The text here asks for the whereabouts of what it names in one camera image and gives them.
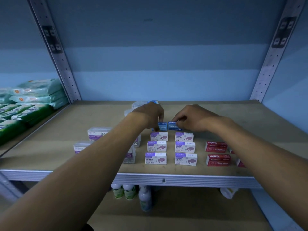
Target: plastic bottle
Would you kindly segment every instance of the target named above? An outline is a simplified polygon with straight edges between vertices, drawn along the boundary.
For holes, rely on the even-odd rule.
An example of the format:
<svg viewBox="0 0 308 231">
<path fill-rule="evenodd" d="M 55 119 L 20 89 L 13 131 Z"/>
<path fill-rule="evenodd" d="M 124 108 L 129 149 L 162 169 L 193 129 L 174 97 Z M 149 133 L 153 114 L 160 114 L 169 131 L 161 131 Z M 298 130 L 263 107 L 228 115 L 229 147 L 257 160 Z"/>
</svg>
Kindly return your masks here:
<svg viewBox="0 0 308 231">
<path fill-rule="evenodd" d="M 232 199 L 238 188 L 220 188 L 220 193 L 227 199 Z"/>
<path fill-rule="evenodd" d="M 131 200 L 136 197 L 136 187 L 135 185 L 123 185 L 125 197 L 128 200 Z"/>
<path fill-rule="evenodd" d="M 152 209 L 152 195 L 151 190 L 148 186 L 140 185 L 139 186 L 139 199 L 141 209 L 145 212 L 148 212 Z"/>
<path fill-rule="evenodd" d="M 124 196 L 124 190 L 121 184 L 111 184 L 111 188 L 117 199 L 120 199 Z"/>
</svg>

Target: purple label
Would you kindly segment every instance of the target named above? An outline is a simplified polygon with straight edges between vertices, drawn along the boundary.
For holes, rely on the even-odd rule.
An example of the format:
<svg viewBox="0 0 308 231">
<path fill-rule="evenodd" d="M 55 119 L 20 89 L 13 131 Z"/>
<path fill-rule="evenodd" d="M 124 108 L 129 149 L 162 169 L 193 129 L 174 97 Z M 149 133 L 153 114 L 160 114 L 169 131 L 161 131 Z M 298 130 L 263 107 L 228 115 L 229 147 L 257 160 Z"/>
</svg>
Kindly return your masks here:
<svg viewBox="0 0 308 231">
<path fill-rule="evenodd" d="M 89 135 L 89 139 L 91 140 L 98 140 L 100 137 L 102 137 L 101 135 Z"/>
<path fill-rule="evenodd" d="M 186 154 L 185 154 L 185 153 L 176 152 L 176 153 L 175 153 L 175 156 L 183 157 L 183 156 L 186 156 Z"/>
</svg>

